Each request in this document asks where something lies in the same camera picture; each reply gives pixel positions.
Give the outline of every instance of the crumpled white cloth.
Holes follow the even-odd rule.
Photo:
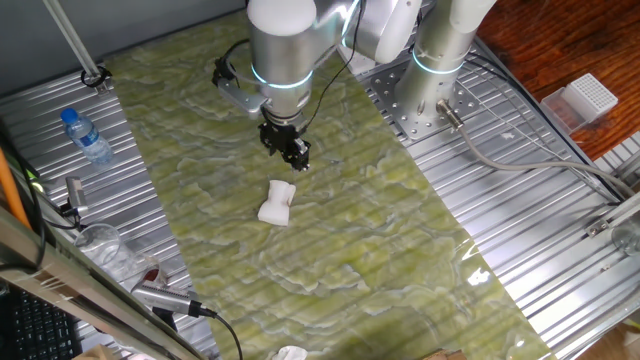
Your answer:
[[[297,346],[285,346],[271,360],[304,360],[307,358],[307,350]]]

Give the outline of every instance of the glass cup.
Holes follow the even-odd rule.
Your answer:
[[[104,270],[116,282],[132,282],[132,277],[144,275],[144,257],[136,255],[120,239],[118,230],[107,224],[94,224],[82,230],[74,245]]]
[[[640,253],[640,213],[633,214],[616,226],[611,232],[611,240],[618,249],[628,255]]]

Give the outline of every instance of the green marble mat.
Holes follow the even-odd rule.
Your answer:
[[[348,72],[306,135],[311,170],[294,175],[268,157],[259,121],[210,82],[246,23],[230,15],[107,61],[195,288],[232,323],[245,358],[286,345],[310,359],[418,359],[438,348],[470,360],[547,356]],[[341,65],[334,57],[317,72],[307,111]],[[257,220],[269,179],[297,186],[288,228]],[[224,359],[237,358],[227,330],[210,324]]]

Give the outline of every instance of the white cloth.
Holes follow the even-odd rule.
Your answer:
[[[307,350],[297,346],[285,346],[271,360],[304,360],[307,358]]]
[[[277,226],[289,226],[289,206],[296,187],[280,180],[269,182],[269,197],[258,211],[258,220]]]

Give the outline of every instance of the keyboard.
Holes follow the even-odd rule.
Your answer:
[[[21,289],[0,295],[0,319],[2,359],[70,360],[82,352],[74,318]]]

